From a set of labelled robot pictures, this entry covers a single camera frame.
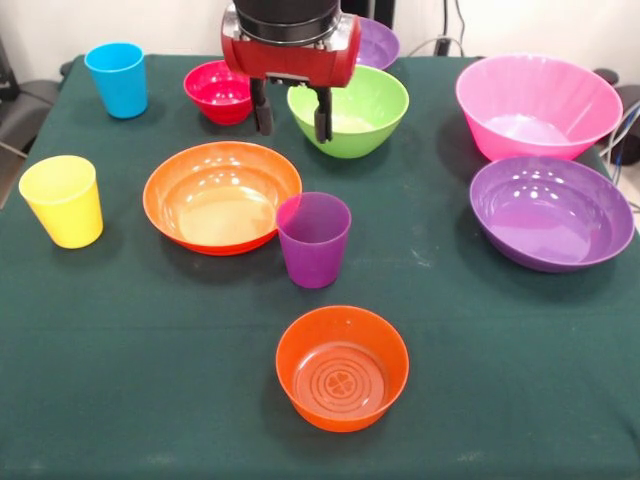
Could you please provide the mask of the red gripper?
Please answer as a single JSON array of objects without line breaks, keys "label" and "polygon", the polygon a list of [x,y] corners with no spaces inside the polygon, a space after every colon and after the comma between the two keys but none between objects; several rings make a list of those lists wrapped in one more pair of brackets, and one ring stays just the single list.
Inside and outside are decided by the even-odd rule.
[{"label": "red gripper", "polygon": [[256,130],[273,132],[273,115],[266,96],[266,78],[296,80],[314,86],[318,106],[314,111],[319,143],[333,138],[332,92],[346,86],[354,72],[361,40],[360,19],[343,14],[337,26],[321,41],[304,46],[269,45],[244,34],[234,13],[223,16],[221,45],[228,67],[250,79]]}]

